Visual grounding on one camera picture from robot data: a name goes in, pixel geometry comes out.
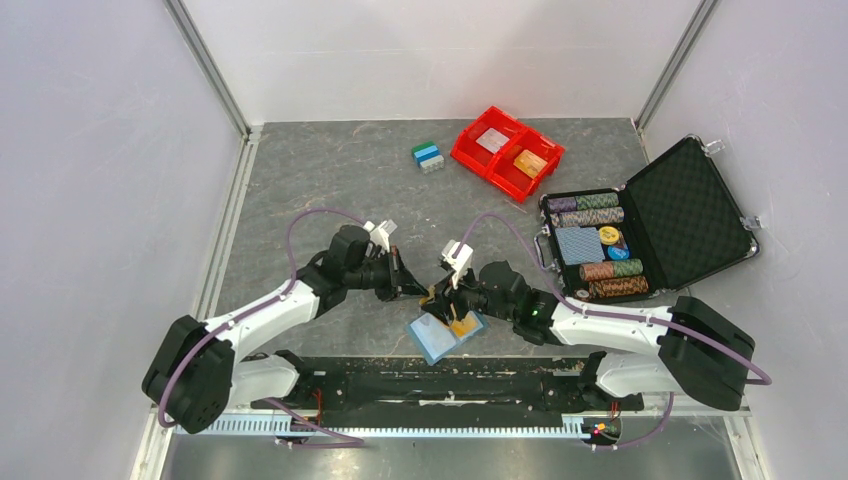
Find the blue card holder wallet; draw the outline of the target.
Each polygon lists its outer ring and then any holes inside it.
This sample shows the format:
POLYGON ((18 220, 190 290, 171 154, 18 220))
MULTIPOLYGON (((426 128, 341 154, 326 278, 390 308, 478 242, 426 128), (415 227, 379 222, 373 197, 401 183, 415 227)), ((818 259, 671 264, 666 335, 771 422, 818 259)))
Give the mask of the blue card holder wallet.
POLYGON ((463 338, 457 337, 442 322, 427 313, 409 323, 406 331, 426 364, 433 366, 488 328, 488 321, 482 315, 477 312, 472 312, 472 315, 480 322, 480 326, 463 338))

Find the orange credit card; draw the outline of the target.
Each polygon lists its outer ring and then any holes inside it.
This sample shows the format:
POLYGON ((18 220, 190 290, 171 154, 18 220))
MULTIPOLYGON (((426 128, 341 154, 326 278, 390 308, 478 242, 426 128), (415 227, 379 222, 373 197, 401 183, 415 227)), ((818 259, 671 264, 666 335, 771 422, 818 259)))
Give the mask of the orange credit card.
POLYGON ((548 165, 548 161, 531 150, 522 150, 514 159, 513 165, 528 178, 535 179, 548 165))
POLYGON ((456 311, 456 320, 454 322, 442 322, 446 328, 459 338, 470 335, 476 328, 480 326, 480 322, 472 315, 472 312, 465 307, 458 306, 453 300, 456 311))

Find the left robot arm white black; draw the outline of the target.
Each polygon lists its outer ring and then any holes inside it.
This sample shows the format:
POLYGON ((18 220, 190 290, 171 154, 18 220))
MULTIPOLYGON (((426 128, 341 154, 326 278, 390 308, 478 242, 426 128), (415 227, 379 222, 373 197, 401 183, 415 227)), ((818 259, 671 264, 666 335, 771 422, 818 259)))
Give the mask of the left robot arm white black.
POLYGON ((426 295, 390 242, 395 229, 391 220, 344 225, 327 249, 272 292, 209 320, 176 319, 141 384, 157 406, 160 425, 195 434, 238 405, 266 398, 295 408, 306 405, 314 381, 300 371, 296 356, 252 360, 250 354, 326 314, 351 290, 371 290, 384 302, 426 295))

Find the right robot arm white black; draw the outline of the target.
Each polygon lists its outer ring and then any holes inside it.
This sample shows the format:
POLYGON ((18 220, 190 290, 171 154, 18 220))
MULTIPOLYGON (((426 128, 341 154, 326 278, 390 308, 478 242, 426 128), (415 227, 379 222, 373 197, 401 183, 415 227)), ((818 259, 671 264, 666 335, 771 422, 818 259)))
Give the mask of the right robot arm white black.
POLYGON ((736 411, 747 386, 767 381, 752 362, 753 338, 690 296, 654 308, 586 303, 534 288, 499 261, 463 276, 449 272, 421 308, 447 325, 469 312, 505 320, 536 345, 597 347, 577 382, 580 400, 591 408, 630 395, 674 393, 736 411))

